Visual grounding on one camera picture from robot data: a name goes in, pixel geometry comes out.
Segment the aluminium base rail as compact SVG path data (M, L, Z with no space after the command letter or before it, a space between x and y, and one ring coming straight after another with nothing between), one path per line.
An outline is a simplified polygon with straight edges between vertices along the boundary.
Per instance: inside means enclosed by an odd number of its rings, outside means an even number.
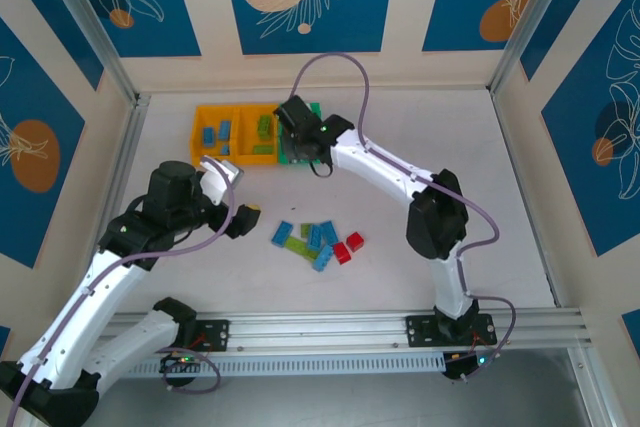
M504 335L507 349L588 346L589 334L577 308L527 308L517 313L509 330L510 313L489 309L492 325L485 334ZM407 350L418 338L425 311L232 314L203 313L202 320L229 322L229 352L387 351Z

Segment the small circuit board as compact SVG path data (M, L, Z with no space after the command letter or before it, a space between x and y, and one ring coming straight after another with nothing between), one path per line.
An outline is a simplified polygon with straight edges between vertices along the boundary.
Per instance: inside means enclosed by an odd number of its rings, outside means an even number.
M161 374L198 373L200 360L194 355L170 352L160 360L159 372Z
M498 354L445 353L443 375L453 381L466 381L492 365Z

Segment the yellow plastic container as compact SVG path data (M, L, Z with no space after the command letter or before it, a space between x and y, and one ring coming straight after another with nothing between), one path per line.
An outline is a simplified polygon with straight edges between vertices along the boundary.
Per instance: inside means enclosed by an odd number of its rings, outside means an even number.
M239 107L238 160L244 165L270 165L278 162L278 121L275 115L277 104L246 104ZM259 139L256 129L261 115L273 117L273 137L270 141ZM272 155L253 155L255 145L272 145Z
M231 136L228 142L220 142L218 140L218 128L222 120L231 121ZM215 147L202 147L202 129L206 126L213 127L215 130ZM238 157L238 127L239 114L237 108L232 105L208 105L203 104L196 107L190 138L190 156L194 166L198 166L202 156L207 155L221 160L230 160L232 162ZM230 146L230 154L223 156L220 154L221 147L225 144Z

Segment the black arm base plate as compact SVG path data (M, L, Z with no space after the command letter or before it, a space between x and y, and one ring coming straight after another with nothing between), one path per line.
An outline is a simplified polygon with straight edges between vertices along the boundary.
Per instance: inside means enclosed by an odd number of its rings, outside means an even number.
M472 320L438 318L435 314L405 318L410 347L471 347L474 342L495 346L498 343L493 319L478 314Z
M189 348L197 352L225 352L229 340L228 320L197 320Z

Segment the green plastic container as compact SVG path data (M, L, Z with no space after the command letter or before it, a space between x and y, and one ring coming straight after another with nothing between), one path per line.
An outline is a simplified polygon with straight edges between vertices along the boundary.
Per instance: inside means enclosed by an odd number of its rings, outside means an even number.
M291 138L281 125L278 125L278 162L283 165L308 163L308 160L302 158L294 149Z

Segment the aluminium table edge rail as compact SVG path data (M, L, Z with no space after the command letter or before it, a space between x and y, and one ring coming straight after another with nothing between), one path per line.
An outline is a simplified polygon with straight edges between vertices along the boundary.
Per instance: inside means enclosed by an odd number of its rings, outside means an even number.
M94 245L104 234L108 223L117 216L139 144L151 96L140 94L127 119L121 144L110 176L106 199L97 227Z
M541 262L541 265L542 265L542 268L543 268L543 271L544 271L544 274L545 274L545 279L546 279L546 282L547 282L548 287L549 287L549 291L550 291L551 296L552 296L553 301L554 301L554 307L555 308L560 308L560 307L563 306L563 304L562 304L561 298L560 298L560 296L558 294L558 290L557 290L556 285L555 285L555 279L554 279L553 271L552 271L552 269L550 267L550 264L549 264L549 261L548 261L547 252L546 252L546 250L544 248L543 242L542 242L541 237L540 237L539 229L537 228L537 225L536 225L536 222L535 222L535 219L534 219L534 216L533 216L533 212L531 210L531 206L530 206L530 203L529 203L529 199L528 199L528 196L527 196L525 185L523 183L523 179L522 179L521 172L520 172L520 169L519 169L519 165L518 165L518 162L517 162L516 153L515 153L515 150L514 150L514 147L513 147L513 143L512 143L511 137L510 137L509 132L508 132L507 125L506 125L505 120L504 120L504 116L503 116L501 108L499 106L499 102L496 100L496 95L491 90L489 90L488 93L489 93L489 97L490 97L491 102L492 102L492 106L493 106L493 109L494 109L494 112L495 112L495 116L496 116L496 120L498 122L499 129L500 129L500 132L501 132L504 144L505 144L507 155L509 157L511 168L512 168L514 176L515 176L515 181L516 181L516 184L517 184L517 187L518 187L519 195L520 195L520 198L522 200L522 203L523 203L523 206L524 206L524 210L525 210L525 214L526 214L526 217L527 217L527 222L528 222L529 228L531 230L531 233L532 233L532 236L533 236L533 239L534 239L534 242L535 242L537 255L538 255L539 260Z

